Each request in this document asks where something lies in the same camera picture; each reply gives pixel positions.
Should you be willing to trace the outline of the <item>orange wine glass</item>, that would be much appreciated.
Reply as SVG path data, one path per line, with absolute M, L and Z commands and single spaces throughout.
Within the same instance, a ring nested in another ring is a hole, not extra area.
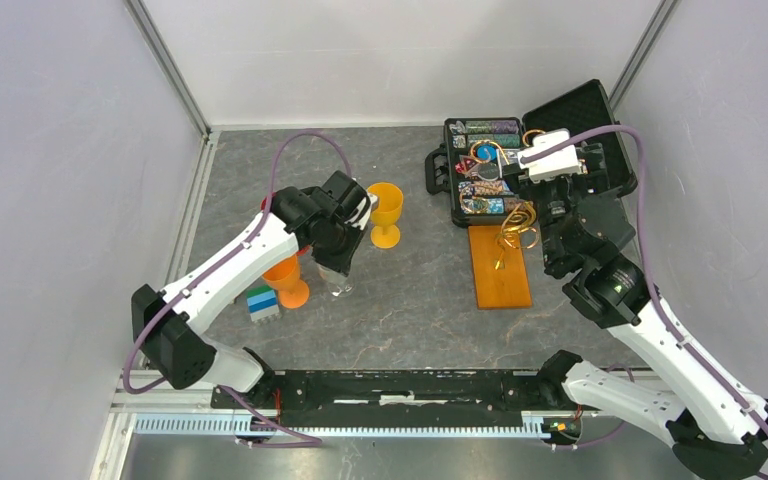
M 262 278 L 276 291 L 279 303 L 287 309 L 300 308 L 309 299 L 310 289 L 301 278 L 301 265 L 296 255 L 291 255 L 267 270 Z

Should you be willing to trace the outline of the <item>yellow wine glass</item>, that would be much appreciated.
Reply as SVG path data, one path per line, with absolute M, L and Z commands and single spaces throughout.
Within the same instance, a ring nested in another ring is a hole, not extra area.
M 370 239 L 377 248 L 393 248 L 401 240 L 401 231 L 397 222 L 402 214 L 403 192 L 395 184 L 387 182 L 372 184 L 367 191 L 378 199 L 378 206 L 370 215 L 370 221 L 373 224 Z

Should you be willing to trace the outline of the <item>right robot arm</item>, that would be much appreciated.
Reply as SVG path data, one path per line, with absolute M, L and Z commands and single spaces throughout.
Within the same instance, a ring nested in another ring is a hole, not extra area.
M 768 461 L 768 399 L 730 374 L 685 328 L 647 268 L 622 248 L 634 227 L 608 195 L 585 191 L 570 141 L 533 144 L 502 168 L 532 201 L 548 272 L 587 320 L 634 351 L 666 384 L 659 391 L 559 351 L 540 368 L 537 392 L 551 408 L 569 402 L 615 416 L 663 442 L 701 479 L 762 477 Z

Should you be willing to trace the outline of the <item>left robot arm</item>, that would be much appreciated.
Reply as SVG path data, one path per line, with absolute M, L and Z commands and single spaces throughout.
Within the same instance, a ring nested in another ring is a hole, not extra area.
M 379 198 L 337 171 L 321 186 L 286 187 L 209 260 L 155 290 L 144 284 L 131 296 L 135 345 L 177 390 L 199 381 L 235 390 L 250 407 L 266 405 L 273 379 L 253 353 L 207 339 L 218 315 L 257 279 L 308 247 L 319 267 L 347 278 Z

